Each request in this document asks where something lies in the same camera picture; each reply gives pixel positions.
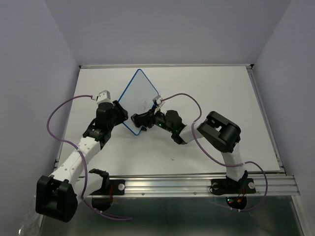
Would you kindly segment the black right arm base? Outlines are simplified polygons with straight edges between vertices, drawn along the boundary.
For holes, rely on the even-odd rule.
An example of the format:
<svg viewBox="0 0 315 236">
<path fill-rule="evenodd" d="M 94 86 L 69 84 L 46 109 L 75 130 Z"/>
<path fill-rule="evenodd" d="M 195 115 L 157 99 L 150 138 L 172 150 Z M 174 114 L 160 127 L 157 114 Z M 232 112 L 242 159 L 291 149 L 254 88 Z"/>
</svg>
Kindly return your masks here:
<svg viewBox="0 0 315 236">
<path fill-rule="evenodd" d="M 235 181 L 228 176 L 211 180 L 209 187 L 211 194 L 216 196 L 228 195 L 225 197 L 227 206 L 232 210 L 245 211 L 247 206 L 247 194 L 255 194 L 256 188 L 252 178 L 248 177 L 248 172 L 244 171 L 243 176 Z"/>
</svg>

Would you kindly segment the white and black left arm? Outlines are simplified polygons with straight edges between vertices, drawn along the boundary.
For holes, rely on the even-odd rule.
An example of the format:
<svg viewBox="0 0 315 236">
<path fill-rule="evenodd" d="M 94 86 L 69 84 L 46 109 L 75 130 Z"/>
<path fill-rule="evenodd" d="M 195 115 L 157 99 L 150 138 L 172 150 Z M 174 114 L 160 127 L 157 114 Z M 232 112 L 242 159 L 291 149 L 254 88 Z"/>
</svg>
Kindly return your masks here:
<svg viewBox="0 0 315 236">
<path fill-rule="evenodd" d="M 63 222 L 69 222 L 79 203 L 95 191 L 107 194 L 113 202 L 115 186 L 109 173 L 100 169 L 88 170 L 87 164 L 111 138 L 115 126 L 128 119 L 127 111 L 117 100 L 98 102 L 96 117 L 91 121 L 78 145 L 64 163 L 48 177 L 41 176 L 36 184 L 35 211 Z"/>
</svg>

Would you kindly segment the black whiteboard eraser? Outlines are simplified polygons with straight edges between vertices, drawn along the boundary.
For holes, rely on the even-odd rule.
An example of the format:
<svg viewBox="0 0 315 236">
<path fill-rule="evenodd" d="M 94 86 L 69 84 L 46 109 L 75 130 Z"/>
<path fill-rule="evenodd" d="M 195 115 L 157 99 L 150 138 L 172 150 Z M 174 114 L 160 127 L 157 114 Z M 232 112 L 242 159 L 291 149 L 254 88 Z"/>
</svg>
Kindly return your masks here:
<svg viewBox="0 0 315 236">
<path fill-rule="evenodd" d="M 131 120 L 132 120 L 133 124 L 135 125 L 135 127 L 137 127 L 137 128 L 141 127 L 141 123 L 139 122 L 139 115 L 138 114 L 132 115 Z"/>
</svg>

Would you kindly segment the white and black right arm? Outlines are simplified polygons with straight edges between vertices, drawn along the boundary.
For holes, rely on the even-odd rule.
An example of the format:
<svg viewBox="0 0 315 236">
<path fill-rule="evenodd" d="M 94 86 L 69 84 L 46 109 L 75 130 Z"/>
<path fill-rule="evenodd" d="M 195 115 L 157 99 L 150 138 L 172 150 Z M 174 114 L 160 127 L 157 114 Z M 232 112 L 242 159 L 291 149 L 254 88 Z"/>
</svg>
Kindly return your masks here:
<svg viewBox="0 0 315 236">
<path fill-rule="evenodd" d="M 238 125 L 211 111 L 206 119 L 194 128 L 185 125 L 177 111 L 169 110 L 165 114 L 161 111 L 154 112 L 152 109 L 142 113 L 134 114 L 131 120 L 137 128 L 152 128 L 154 125 L 171 133 L 172 140 L 185 145 L 191 141 L 205 138 L 216 150 L 221 152 L 226 167 L 227 188 L 237 192 L 244 187 L 242 179 L 245 168 L 241 166 L 241 157 L 234 151 L 240 141 L 241 129 Z"/>
</svg>

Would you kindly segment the blue-edged small whiteboard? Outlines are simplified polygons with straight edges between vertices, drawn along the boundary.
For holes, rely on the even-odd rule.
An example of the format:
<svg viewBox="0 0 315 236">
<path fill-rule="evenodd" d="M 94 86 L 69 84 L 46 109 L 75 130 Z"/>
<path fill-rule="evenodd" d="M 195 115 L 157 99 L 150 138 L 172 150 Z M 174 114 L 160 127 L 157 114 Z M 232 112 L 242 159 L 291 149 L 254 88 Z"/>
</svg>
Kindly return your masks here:
<svg viewBox="0 0 315 236">
<path fill-rule="evenodd" d="M 158 95 L 158 90 L 143 70 L 137 69 L 118 99 L 118 103 L 128 113 L 128 119 L 124 121 L 123 124 L 133 135 L 138 136 L 141 132 L 141 127 L 134 125 L 131 116 L 134 114 L 142 114 L 150 110 L 154 104 L 153 99 Z"/>
</svg>

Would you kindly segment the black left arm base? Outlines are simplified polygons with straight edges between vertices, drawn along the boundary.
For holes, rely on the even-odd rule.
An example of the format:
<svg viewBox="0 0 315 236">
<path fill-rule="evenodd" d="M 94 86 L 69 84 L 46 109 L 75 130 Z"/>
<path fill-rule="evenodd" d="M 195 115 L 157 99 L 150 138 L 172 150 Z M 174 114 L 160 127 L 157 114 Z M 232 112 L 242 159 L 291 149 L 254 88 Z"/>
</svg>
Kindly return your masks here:
<svg viewBox="0 0 315 236">
<path fill-rule="evenodd" d="M 125 194 L 125 185 L 124 179 L 111 178 L 106 171 L 92 169 L 88 172 L 88 186 L 85 193 L 88 193 L 94 208 L 105 212 L 111 207 L 114 196 Z"/>
</svg>

